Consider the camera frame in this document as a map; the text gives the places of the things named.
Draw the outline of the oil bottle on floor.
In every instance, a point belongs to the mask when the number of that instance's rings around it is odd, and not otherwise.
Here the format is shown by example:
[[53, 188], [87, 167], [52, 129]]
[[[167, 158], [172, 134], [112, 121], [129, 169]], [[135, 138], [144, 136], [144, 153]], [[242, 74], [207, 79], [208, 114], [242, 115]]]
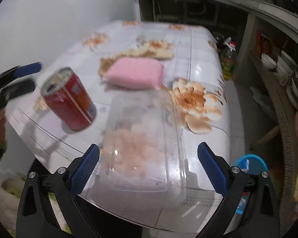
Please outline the oil bottle on floor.
[[219, 32], [213, 32], [213, 37], [216, 40], [216, 46], [219, 51], [223, 78], [228, 81], [232, 78], [237, 61], [236, 43], [232, 41], [231, 37], [225, 39]]

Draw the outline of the pink scrub sponge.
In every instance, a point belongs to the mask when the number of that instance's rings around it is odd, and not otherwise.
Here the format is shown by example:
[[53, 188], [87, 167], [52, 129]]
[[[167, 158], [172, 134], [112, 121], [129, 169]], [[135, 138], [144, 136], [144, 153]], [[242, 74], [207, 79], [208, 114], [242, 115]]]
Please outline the pink scrub sponge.
[[158, 89], [163, 78], [163, 64], [150, 58], [120, 58], [104, 74], [105, 82], [131, 90]]

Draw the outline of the floral tablecloth table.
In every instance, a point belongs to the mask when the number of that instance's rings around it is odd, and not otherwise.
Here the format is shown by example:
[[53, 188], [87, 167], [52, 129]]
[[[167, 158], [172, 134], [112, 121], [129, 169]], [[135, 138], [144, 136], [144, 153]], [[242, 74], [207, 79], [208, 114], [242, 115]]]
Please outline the floral tablecloth table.
[[[96, 31], [103, 42], [77, 43], [38, 77], [9, 122], [51, 172], [68, 166], [91, 144], [102, 152], [81, 197], [88, 208], [141, 225], [155, 237], [195, 237], [222, 197], [197, 158], [205, 142], [230, 157], [230, 119], [215, 39], [202, 26], [110, 23]], [[131, 91], [98, 75], [100, 60], [141, 45], [170, 45], [163, 62], [166, 91]], [[45, 80], [62, 67], [80, 78], [96, 109], [86, 129], [74, 132], [35, 104]]]

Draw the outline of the white bowl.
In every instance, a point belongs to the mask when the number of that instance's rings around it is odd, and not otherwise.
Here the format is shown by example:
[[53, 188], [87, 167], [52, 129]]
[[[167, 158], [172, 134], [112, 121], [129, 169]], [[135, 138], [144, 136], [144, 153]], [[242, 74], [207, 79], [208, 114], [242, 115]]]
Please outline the white bowl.
[[264, 53], [261, 55], [261, 62], [263, 66], [268, 70], [274, 70], [277, 67], [277, 63]]

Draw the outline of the clear plastic tray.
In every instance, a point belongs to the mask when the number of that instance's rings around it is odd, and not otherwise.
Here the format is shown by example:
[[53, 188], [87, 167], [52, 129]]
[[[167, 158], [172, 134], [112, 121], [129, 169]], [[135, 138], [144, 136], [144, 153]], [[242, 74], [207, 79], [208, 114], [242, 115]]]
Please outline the clear plastic tray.
[[101, 153], [102, 183], [121, 191], [180, 193], [186, 182], [180, 124], [165, 90], [115, 96]]

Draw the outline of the red milk drink can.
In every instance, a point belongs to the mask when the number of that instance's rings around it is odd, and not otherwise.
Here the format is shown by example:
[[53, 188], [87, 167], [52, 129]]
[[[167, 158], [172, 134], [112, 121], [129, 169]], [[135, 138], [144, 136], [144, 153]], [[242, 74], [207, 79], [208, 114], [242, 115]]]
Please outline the red milk drink can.
[[40, 95], [72, 131], [86, 129], [96, 117], [96, 106], [70, 67], [63, 67], [48, 77]]

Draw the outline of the stack of white dishes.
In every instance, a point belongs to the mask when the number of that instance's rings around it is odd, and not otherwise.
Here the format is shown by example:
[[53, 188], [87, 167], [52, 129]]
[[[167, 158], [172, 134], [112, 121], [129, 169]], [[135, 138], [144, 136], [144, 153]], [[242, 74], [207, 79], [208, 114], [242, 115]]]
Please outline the stack of white dishes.
[[286, 74], [287, 77], [290, 77], [298, 68], [298, 63], [294, 61], [285, 51], [277, 56], [277, 68], [278, 73]]

